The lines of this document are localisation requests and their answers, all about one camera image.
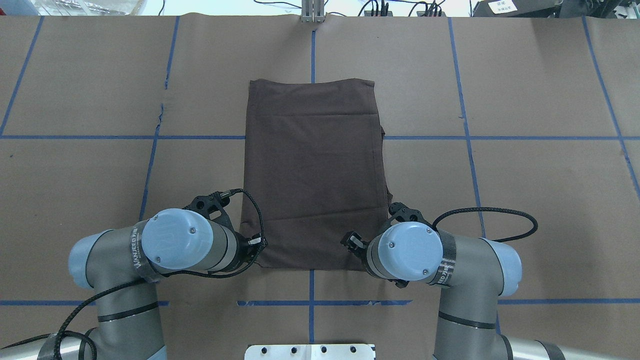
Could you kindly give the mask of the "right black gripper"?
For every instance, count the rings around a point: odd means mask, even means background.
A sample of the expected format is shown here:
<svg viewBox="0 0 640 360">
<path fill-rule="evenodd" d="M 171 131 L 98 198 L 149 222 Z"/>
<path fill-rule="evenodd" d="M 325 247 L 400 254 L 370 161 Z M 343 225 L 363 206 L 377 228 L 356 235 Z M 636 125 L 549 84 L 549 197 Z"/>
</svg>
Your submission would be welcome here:
<svg viewBox="0 0 640 360">
<path fill-rule="evenodd" d="M 434 277 L 434 228 L 420 210 L 394 202 L 379 233 L 365 240 L 357 231 L 347 232 L 341 246 L 354 255 L 369 275 L 404 289 L 411 282 Z"/>
</svg>

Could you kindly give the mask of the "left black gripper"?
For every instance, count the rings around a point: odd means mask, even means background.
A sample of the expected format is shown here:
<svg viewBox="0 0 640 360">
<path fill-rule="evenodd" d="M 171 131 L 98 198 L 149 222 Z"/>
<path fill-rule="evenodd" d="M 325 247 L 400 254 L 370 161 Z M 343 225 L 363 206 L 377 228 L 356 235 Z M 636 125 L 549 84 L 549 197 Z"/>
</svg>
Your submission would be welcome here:
<svg viewBox="0 0 640 360">
<path fill-rule="evenodd" d="M 258 233 L 246 237 L 234 228 L 226 207 L 231 196 L 242 194 L 253 205 L 258 219 Z M 205 256 L 206 265 L 253 265 L 268 245 L 265 221 L 256 200 L 246 190 L 215 191 L 195 197 L 184 210 L 199 214 L 212 230 L 212 246 Z"/>
</svg>

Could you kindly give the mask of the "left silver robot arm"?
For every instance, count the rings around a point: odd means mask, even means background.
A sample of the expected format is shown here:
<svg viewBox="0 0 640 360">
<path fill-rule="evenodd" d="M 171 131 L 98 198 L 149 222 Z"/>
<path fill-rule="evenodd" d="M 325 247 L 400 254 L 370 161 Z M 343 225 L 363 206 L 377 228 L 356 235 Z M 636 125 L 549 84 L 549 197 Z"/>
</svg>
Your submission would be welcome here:
<svg viewBox="0 0 640 360">
<path fill-rule="evenodd" d="M 246 237 L 226 212 L 243 194 L 259 231 Z M 58 330 L 2 347 L 3 360 L 166 360 L 157 284 L 178 275 L 223 280 L 249 269 L 267 246 L 263 215 L 242 189 L 197 196 L 125 228 L 89 235 L 71 248 L 68 272 L 93 295 Z"/>
</svg>

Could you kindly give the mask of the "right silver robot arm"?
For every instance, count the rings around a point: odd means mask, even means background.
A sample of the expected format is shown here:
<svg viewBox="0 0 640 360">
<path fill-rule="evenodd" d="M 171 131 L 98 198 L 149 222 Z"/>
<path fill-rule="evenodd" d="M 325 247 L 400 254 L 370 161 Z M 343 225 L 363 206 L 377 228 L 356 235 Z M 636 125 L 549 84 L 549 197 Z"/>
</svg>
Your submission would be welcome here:
<svg viewBox="0 0 640 360">
<path fill-rule="evenodd" d="M 414 281 L 441 289 L 434 360 L 612 360 L 613 355 L 553 342 L 498 333 L 501 297 L 512 296 L 522 280 L 522 262 L 510 241 L 538 230 L 533 215 L 500 207 L 449 210 L 427 221 L 420 210 L 394 202 L 390 216 L 371 240 L 347 231 L 340 243 L 366 273 L 403 289 Z M 511 214 L 532 225 L 523 234 L 500 239 L 456 235 L 439 228 L 443 219 L 468 213 Z"/>
</svg>

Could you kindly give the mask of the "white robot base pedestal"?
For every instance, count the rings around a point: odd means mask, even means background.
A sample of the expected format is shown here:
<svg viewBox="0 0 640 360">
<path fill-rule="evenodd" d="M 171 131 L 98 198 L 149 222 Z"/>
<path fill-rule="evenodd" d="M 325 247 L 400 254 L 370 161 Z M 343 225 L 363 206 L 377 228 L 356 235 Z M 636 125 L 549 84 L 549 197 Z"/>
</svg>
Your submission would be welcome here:
<svg viewBox="0 0 640 360">
<path fill-rule="evenodd" d="M 376 360 L 374 344 L 256 344 L 247 347 L 245 360 Z"/>
</svg>

